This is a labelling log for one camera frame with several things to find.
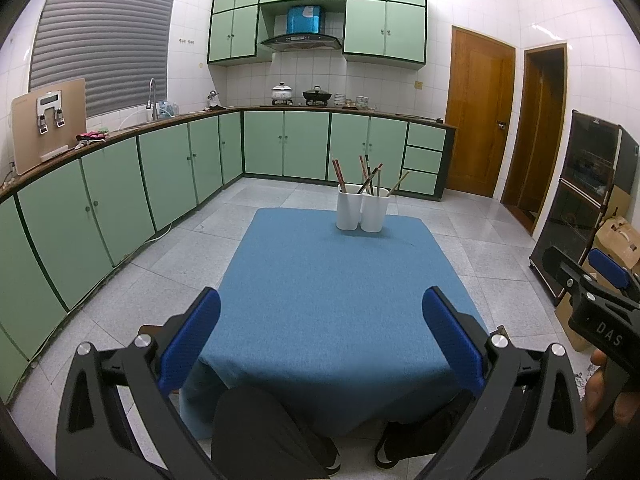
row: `doorway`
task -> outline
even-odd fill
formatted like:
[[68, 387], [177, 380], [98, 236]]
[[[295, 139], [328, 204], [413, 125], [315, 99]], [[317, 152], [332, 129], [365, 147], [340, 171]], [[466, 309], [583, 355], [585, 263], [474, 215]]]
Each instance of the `doorway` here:
[[530, 233], [556, 165], [566, 102], [566, 44], [526, 50], [520, 121], [502, 203]]
[[492, 196], [507, 142], [516, 49], [452, 28], [446, 122], [458, 128], [447, 187]]

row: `silver bolt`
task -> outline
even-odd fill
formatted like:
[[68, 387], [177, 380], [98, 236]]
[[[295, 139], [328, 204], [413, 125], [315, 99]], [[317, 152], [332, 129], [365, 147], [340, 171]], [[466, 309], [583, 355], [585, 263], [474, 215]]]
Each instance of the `silver bolt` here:
[[87, 355], [91, 351], [91, 343], [85, 341], [84, 343], [80, 343], [78, 345], [78, 355]]
[[509, 340], [502, 334], [494, 334], [491, 336], [491, 344], [496, 348], [504, 348], [509, 344]]
[[140, 334], [133, 340], [133, 344], [138, 348], [144, 348], [151, 344], [151, 336], [149, 334]]
[[562, 357], [565, 354], [564, 346], [560, 343], [553, 343], [551, 345], [551, 351], [556, 354], [558, 357]]

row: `drawer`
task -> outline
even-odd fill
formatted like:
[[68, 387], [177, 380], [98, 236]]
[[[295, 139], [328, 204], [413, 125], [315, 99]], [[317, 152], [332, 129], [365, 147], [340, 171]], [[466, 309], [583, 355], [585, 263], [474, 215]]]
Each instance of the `drawer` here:
[[419, 173], [412, 171], [400, 184], [400, 189], [403, 191], [413, 191], [414, 193], [424, 193], [432, 195], [436, 189], [437, 175], [431, 173]]
[[406, 153], [404, 154], [404, 164], [402, 166], [406, 170], [438, 173], [441, 158], [441, 152], [432, 152], [431, 150], [422, 150], [421, 148], [407, 146]]
[[426, 124], [409, 124], [409, 137], [407, 144], [421, 146], [432, 150], [442, 151], [444, 137], [447, 131], [444, 128], [436, 128]]

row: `gray roller shade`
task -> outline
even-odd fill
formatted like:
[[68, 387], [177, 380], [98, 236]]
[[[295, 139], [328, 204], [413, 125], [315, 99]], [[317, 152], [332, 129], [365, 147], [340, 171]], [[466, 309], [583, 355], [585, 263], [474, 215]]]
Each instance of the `gray roller shade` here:
[[166, 99], [174, 0], [47, 0], [36, 32], [30, 89], [83, 77], [88, 117], [146, 104], [156, 78]]

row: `faucet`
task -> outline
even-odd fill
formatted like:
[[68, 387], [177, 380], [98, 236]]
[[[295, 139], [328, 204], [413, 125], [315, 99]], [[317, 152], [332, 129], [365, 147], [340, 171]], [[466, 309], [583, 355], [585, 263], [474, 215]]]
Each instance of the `faucet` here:
[[[154, 94], [154, 105], [151, 107], [151, 92]], [[158, 108], [156, 107], [156, 78], [152, 77], [151, 81], [149, 81], [149, 99], [146, 101], [146, 109], [152, 110], [151, 112], [151, 120], [158, 120]]]

